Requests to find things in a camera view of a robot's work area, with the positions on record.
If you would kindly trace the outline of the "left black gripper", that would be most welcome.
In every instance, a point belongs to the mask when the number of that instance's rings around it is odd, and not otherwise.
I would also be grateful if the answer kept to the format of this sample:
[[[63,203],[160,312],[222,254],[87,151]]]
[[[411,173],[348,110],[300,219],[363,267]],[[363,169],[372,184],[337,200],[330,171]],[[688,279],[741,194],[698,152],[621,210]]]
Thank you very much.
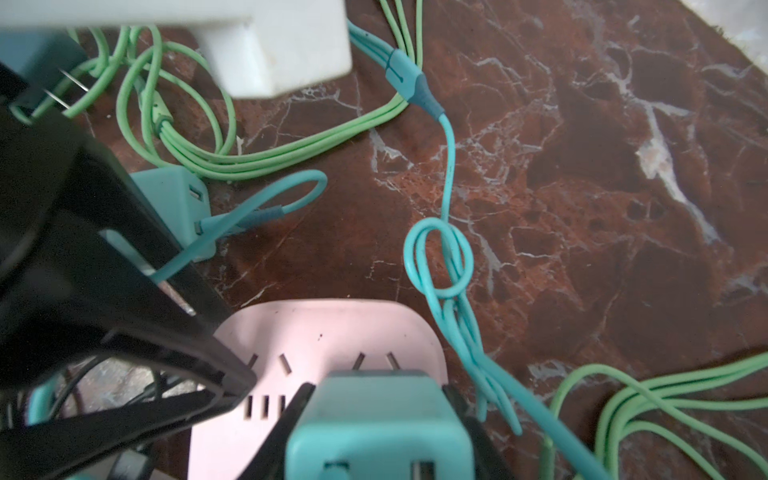
[[[192,267],[180,306],[102,236],[152,262],[179,244],[111,152],[59,112],[31,125],[1,112],[1,392],[15,397],[103,355],[194,381],[188,394],[1,434],[5,479],[59,479],[232,410],[254,371],[213,336],[223,300]]]

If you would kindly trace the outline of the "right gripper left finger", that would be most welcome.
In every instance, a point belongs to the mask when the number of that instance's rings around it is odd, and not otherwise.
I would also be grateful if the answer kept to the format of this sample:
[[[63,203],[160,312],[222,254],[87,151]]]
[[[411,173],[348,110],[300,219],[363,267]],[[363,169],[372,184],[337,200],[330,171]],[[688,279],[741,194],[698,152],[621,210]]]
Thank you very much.
[[[264,443],[238,477],[238,480],[285,479],[286,449],[289,437],[306,408],[316,386],[303,383],[287,404]]]

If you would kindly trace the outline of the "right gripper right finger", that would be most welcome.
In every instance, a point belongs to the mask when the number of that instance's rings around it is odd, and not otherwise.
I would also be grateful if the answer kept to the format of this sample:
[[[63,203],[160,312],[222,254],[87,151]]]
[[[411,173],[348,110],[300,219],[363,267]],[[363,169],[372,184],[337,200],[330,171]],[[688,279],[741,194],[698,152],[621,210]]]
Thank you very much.
[[[493,445],[481,422],[453,386],[443,385],[442,391],[467,431],[474,454],[474,478],[477,480],[514,480],[509,466]]]

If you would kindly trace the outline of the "pink power strip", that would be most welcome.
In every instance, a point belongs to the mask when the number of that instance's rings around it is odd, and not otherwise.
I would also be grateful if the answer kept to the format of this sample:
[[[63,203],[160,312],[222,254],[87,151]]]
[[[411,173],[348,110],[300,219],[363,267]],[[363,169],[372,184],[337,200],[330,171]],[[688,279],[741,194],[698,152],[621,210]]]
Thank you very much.
[[[432,327],[392,301],[267,302],[239,310],[214,336],[256,373],[257,383],[232,411],[193,427],[191,479],[237,478],[299,387],[332,372],[419,370],[438,384],[448,380]]]

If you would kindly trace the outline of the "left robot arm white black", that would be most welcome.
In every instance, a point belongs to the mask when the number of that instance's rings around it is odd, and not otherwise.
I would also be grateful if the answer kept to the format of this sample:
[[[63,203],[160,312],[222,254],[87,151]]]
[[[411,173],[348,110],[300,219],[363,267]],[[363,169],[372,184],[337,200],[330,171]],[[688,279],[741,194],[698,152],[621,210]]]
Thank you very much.
[[[340,1],[5,1],[1,29],[172,25],[195,36],[235,98],[347,74]],[[197,392],[1,434],[5,479],[63,479],[232,410],[255,385],[213,335],[230,313],[112,153],[62,113],[1,113],[1,397],[103,355]]]

